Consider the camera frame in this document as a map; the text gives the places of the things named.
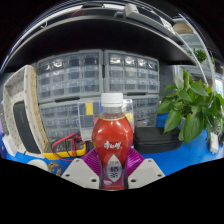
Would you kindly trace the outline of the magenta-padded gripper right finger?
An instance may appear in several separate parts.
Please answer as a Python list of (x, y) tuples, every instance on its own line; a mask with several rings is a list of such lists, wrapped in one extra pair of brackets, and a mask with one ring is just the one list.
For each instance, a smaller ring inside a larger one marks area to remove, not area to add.
[(125, 181), (128, 189), (146, 186), (165, 174), (152, 158), (145, 159), (136, 150), (129, 150), (125, 163)]

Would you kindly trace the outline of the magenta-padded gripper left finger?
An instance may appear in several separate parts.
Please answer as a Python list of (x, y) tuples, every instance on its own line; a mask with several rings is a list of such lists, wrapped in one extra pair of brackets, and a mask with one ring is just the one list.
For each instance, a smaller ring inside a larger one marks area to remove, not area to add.
[(101, 162), (97, 150), (92, 149), (82, 158), (74, 159), (64, 171), (62, 178), (84, 188), (99, 189)]

